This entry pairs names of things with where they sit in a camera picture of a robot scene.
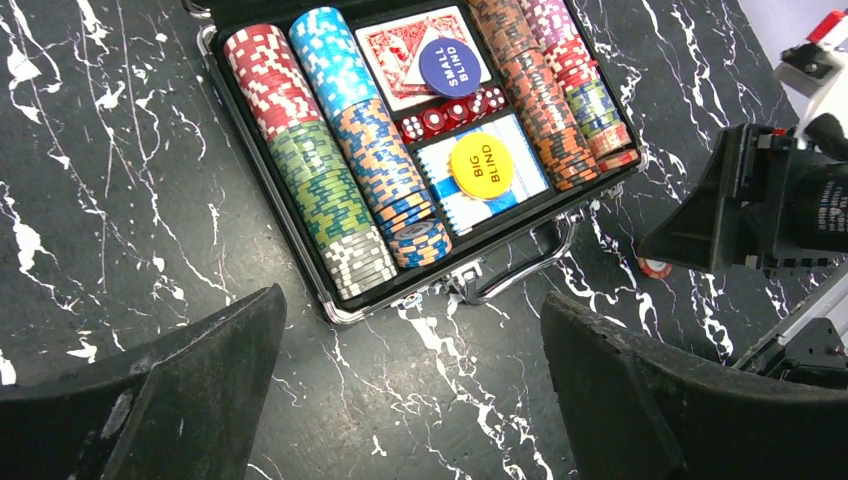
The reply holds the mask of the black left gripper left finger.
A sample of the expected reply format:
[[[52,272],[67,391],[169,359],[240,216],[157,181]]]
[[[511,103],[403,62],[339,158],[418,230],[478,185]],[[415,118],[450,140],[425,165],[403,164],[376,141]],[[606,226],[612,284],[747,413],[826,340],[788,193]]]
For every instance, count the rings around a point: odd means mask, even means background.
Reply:
[[[93,364],[1,390],[5,479],[240,479],[286,324],[278,285]]]

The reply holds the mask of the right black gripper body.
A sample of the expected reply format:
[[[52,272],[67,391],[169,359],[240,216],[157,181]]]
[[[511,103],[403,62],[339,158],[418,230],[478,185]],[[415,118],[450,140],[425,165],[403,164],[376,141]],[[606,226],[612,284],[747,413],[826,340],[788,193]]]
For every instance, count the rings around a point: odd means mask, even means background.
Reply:
[[[754,143],[745,214],[754,267],[800,275],[847,252],[847,127],[831,113],[802,129],[775,130]]]

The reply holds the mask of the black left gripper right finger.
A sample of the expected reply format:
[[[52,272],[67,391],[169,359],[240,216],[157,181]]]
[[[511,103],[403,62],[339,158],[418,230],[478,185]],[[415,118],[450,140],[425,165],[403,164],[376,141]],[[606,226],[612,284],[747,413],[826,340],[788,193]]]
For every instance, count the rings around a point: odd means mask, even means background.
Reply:
[[[583,479],[843,479],[847,389],[763,377],[557,293],[541,332]]]

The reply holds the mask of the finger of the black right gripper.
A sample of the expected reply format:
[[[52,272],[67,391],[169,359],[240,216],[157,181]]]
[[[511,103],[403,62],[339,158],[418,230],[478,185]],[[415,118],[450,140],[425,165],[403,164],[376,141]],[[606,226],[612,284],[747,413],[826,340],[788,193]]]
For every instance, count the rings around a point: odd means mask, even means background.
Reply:
[[[637,243],[637,256],[704,273],[742,265],[745,175],[768,133],[759,124],[721,130],[697,186]]]

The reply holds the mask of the red white poker chip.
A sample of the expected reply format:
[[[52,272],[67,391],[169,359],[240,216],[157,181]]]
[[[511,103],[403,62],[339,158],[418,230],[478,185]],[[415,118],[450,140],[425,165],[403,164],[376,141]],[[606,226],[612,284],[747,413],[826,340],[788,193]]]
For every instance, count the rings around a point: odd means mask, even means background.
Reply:
[[[638,257],[637,263],[641,272],[646,277],[653,279],[664,279],[672,271],[672,265],[662,261]]]

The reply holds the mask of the yellow big blind button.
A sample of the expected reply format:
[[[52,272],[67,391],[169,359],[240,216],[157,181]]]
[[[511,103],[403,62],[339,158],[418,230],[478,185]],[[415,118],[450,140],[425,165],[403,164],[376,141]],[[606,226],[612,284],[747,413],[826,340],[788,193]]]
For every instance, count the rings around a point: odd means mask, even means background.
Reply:
[[[493,200],[505,194],[514,178],[514,162],[508,147],[484,132],[464,135],[449,157],[451,175],[467,195]]]

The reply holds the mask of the blue small blind button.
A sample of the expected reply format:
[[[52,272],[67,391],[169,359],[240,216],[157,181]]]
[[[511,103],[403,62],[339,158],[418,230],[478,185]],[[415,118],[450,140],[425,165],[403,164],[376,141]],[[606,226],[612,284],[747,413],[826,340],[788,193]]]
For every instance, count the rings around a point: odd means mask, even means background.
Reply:
[[[454,38],[437,38],[421,50],[419,70],[434,93],[448,99],[471,95],[482,82],[482,69],[474,51]]]

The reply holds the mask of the black poker set case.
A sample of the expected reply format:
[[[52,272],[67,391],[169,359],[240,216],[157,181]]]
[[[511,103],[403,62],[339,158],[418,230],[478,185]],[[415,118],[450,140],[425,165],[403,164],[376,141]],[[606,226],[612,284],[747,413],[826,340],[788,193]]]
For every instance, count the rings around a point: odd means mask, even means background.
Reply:
[[[272,18],[286,23],[311,4],[308,1],[297,1],[289,5],[272,6],[268,13],[262,10],[265,5],[263,1],[186,1],[183,7],[202,24],[196,35],[196,42],[204,66],[231,124],[237,131],[242,149],[252,165],[277,223],[294,252],[307,288],[317,302],[319,315],[330,324],[355,324],[383,308],[394,308],[412,300],[426,288],[437,284],[453,290],[469,305],[482,305],[490,301],[502,290],[557,263],[570,248],[577,230],[574,217],[580,209],[590,200],[612,193],[620,183],[645,169],[647,165],[645,148],[639,139],[635,139],[632,145],[636,149],[637,157],[633,163],[603,173],[597,180],[584,183],[573,190],[545,194],[516,213],[507,215],[503,222],[486,222],[480,232],[460,240],[458,249],[446,259],[432,266],[402,273],[364,295],[343,300],[337,293],[328,269],[321,261],[316,243],[307,236],[307,226],[296,212],[294,196],[276,170],[270,151],[261,144],[258,124],[250,118],[247,102],[242,99],[236,87],[236,79],[224,62],[224,40],[220,35],[222,30],[240,26],[245,22]],[[517,237],[543,226],[551,226],[557,230],[558,244],[554,249],[524,263],[505,268],[490,282],[482,283],[480,267],[487,255]]]

